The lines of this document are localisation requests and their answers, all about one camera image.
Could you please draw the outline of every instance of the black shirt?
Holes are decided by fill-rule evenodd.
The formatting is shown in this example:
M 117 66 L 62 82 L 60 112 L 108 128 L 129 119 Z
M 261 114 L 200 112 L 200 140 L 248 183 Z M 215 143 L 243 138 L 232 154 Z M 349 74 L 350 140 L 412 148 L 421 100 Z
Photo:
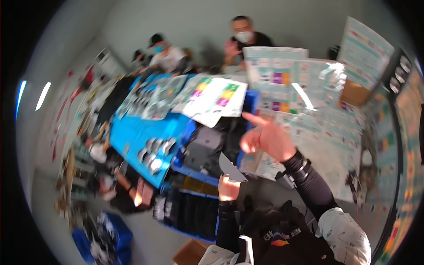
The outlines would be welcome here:
M 266 36 L 265 34 L 260 33 L 260 32 L 256 32 L 256 31 L 254 33 L 256 35 L 256 40 L 255 40 L 254 44 L 242 43 L 242 42 L 239 42 L 234 36 L 231 37 L 232 41 L 237 41 L 237 49 L 242 51 L 242 53 L 240 55 L 243 59 L 244 59 L 244 55 L 243 55 L 243 48 L 244 47 L 261 47 L 261 46 L 272 47 L 272 46 L 274 46 L 274 43 L 272 43 L 271 39 L 268 36 Z

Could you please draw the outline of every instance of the blue face mask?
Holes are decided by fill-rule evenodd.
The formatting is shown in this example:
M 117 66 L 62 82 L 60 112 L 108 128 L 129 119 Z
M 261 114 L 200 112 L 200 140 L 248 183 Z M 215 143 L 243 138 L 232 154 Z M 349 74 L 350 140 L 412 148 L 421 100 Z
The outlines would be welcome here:
M 154 50 L 156 53 L 161 53 L 163 51 L 163 48 L 164 48 L 163 45 L 159 45 L 159 46 L 156 46 Z

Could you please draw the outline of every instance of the blue tablecloth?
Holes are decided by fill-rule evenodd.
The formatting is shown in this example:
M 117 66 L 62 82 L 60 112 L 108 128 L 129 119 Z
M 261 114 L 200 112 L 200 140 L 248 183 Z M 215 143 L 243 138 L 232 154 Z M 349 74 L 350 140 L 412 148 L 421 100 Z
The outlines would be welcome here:
M 153 77 L 163 78 L 170 75 L 158 75 Z M 170 137 L 176 139 L 176 146 L 181 144 L 181 138 L 190 118 L 177 113 L 168 113 L 163 120 L 142 120 L 139 117 L 124 116 L 121 120 L 115 116 L 110 134 L 110 143 L 112 147 L 138 172 L 143 178 L 149 181 L 156 188 L 160 188 L 169 169 L 172 158 L 176 155 L 177 148 L 172 148 L 168 156 L 158 154 L 157 158 L 162 160 L 162 166 L 159 171 L 152 175 L 144 164 L 140 164 L 137 158 L 138 152 L 142 150 L 146 141 L 150 138 L 166 140 Z M 123 153 L 125 145 L 129 145 L 127 154 Z

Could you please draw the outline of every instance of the brown cardboard box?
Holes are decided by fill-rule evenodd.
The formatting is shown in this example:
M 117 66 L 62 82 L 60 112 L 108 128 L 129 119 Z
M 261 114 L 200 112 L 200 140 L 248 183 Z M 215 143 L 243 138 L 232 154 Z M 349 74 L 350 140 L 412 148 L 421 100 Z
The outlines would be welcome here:
M 370 90 L 347 79 L 340 100 L 358 107 L 367 101 L 370 94 Z
M 206 252 L 206 246 L 200 242 L 190 239 L 178 250 L 172 258 L 177 265 L 197 265 Z

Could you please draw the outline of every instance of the white shirt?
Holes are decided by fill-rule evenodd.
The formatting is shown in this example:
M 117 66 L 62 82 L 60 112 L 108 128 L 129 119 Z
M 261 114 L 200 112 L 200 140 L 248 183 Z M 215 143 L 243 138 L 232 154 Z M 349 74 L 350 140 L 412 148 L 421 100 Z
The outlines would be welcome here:
M 350 214 L 341 208 L 326 211 L 318 221 L 317 234 L 322 234 L 334 259 L 345 265 L 368 265 L 371 262 L 371 246 L 365 232 Z M 236 263 L 239 253 L 210 245 L 198 265 L 242 265 Z
M 153 56 L 149 66 L 158 64 L 166 73 L 172 73 L 178 66 L 181 59 L 185 57 L 184 52 L 177 46 L 170 46 L 168 55 L 164 56 L 160 53 Z
M 90 147 L 90 156 L 97 162 L 104 164 L 107 159 L 106 152 L 103 151 L 103 144 L 96 143 Z

